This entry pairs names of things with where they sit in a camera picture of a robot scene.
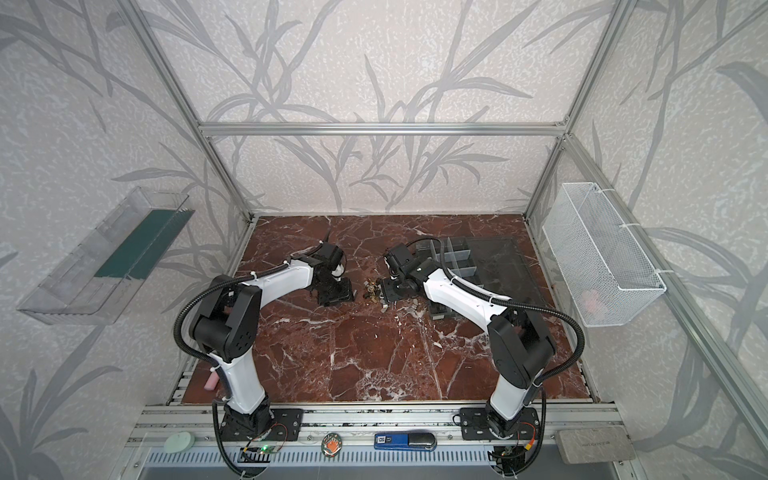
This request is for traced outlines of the grey compartment organizer box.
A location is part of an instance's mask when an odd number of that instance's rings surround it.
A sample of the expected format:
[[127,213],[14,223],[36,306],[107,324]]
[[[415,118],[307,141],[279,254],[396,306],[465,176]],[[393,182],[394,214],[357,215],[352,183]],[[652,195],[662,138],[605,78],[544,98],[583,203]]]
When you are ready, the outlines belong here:
[[[472,254],[467,237],[447,237],[442,240],[445,262],[448,269],[460,278],[483,286],[479,278],[478,265]],[[439,247],[434,241],[419,242],[415,247],[419,258],[430,256],[435,262],[440,260]],[[459,315],[449,307],[428,301],[428,311],[432,321],[457,319]]]

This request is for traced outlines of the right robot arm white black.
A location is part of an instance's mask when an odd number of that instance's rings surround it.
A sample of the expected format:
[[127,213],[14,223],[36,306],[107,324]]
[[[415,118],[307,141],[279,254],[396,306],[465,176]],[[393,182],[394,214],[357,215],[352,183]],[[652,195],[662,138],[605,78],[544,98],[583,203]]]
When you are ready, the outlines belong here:
[[[430,237],[441,252],[438,258],[417,256],[408,244],[398,244],[384,254],[389,276],[378,282],[386,304],[422,296],[443,305],[479,326],[489,338],[492,361],[499,374],[486,404],[487,416],[499,428],[516,421],[543,391],[546,380],[565,372],[581,359],[586,347],[582,327],[571,316],[547,307],[521,303],[488,291],[449,269],[444,246]],[[576,346],[562,363],[550,367],[556,354],[548,316],[568,325]]]

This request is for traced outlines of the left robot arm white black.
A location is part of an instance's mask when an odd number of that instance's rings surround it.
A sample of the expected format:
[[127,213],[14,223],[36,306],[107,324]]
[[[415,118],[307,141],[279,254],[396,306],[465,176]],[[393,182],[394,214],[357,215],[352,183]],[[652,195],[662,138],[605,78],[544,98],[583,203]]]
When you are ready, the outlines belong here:
[[344,261],[340,247],[321,241],[265,272],[221,275],[181,308],[174,341],[182,352],[213,367],[226,389],[230,415],[264,422],[270,414],[252,353],[261,308],[298,290],[315,292],[321,307],[353,301]]

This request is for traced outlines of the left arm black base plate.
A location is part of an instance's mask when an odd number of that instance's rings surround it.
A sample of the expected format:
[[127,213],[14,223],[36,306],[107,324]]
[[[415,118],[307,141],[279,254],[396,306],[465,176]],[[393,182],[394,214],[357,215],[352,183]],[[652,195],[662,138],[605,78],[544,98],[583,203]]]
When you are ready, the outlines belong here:
[[298,440],[304,411],[300,408],[278,408],[242,414],[224,409],[219,434],[223,441],[277,441]]

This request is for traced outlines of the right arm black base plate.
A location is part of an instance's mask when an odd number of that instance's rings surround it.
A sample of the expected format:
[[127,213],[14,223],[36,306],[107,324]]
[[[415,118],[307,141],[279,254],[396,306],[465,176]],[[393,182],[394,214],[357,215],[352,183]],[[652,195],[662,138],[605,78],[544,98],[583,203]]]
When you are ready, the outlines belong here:
[[533,441],[541,426],[538,412],[532,407],[523,407],[514,420],[498,422],[489,420],[485,407],[465,407],[459,410],[454,420],[461,429],[463,440]]

